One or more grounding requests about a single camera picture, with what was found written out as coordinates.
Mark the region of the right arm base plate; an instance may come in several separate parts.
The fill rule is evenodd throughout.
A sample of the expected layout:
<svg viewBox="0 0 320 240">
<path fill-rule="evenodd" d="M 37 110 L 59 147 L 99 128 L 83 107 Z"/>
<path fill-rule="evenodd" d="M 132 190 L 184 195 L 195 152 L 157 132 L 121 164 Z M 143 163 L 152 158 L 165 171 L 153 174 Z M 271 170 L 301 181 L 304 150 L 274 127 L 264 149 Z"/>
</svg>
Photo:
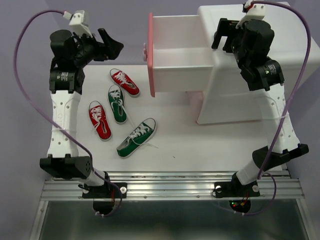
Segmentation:
<svg viewBox="0 0 320 240">
<path fill-rule="evenodd" d="M 214 183 L 211 195 L 217 199 L 230 198 L 229 206 L 234 212 L 247 214 L 252 205 L 251 197 L 259 197 L 260 189 L 256 181 L 248 185 L 220 181 Z"/>
</svg>

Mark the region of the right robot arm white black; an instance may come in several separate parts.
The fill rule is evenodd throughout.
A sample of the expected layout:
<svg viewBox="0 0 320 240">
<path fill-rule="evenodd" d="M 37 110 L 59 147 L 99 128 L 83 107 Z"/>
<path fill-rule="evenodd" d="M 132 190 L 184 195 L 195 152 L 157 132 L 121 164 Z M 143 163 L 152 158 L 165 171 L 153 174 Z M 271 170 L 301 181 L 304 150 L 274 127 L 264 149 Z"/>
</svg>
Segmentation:
<svg viewBox="0 0 320 240">
<path fill-rule="evenodd" d="M 257 179 L 274 167 L 309 152 L 295 134 L 289 101 L 285 99 L 285 79 L 280 64 L 268 54 L 275 33 L 263 20 L 240 23 L 221 18 L 214 34 L 212 49 L 226 37 L 223 51 L 232 53 L 249 91 L 261 112 L 267 146 L 252 152 L 252 160 L 232 175 L 231 181 L 215 182 L 212 195 L 216 198 L 258 197 Z"/>
</svg>

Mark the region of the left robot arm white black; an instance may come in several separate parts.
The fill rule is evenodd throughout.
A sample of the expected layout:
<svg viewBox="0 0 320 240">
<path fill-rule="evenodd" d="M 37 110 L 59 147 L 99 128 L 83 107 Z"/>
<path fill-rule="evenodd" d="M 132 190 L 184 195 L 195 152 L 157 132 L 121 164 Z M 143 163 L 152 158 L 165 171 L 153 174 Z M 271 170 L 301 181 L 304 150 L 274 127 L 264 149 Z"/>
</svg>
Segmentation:
<svg viewBox="0 0 320 240">
<path fill-rule="evenodd" d="M 52 101 L 51 141 L 47 156 L 39 166 L 54 178 L 76 180 L 92 198 L 106 197 L 116 189 L 108 174 L 96 170 L 92 155 L 79 156 L 76 141 L 78 106 L 85 80 L 84 67 L 91 61 L 115 60 L 124 45 L 112 39 L 104 28 L 102 39 L 86 33 L 62 29 L 50 35 L 53 59 L 50 66 L 49 90 Z"/>
</svg>

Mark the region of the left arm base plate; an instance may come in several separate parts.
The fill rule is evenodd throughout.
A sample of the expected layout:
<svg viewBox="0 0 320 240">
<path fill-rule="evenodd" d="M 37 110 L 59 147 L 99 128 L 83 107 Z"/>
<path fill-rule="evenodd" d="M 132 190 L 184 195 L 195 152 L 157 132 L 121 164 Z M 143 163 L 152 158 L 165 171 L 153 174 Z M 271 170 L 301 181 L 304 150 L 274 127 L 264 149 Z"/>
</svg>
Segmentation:
<svg viewBox="0 0 320 240">
<path fill-rule="evenodd" d="M 92 208 L 96 216 L 106 218 L 114 215 L 120 208 L 122 200 L 127 197 L 126 182 L 104 183 L 101 186 L 78 184 L 82 189 L 82 198 L 93 200 Z"/>
</svg>

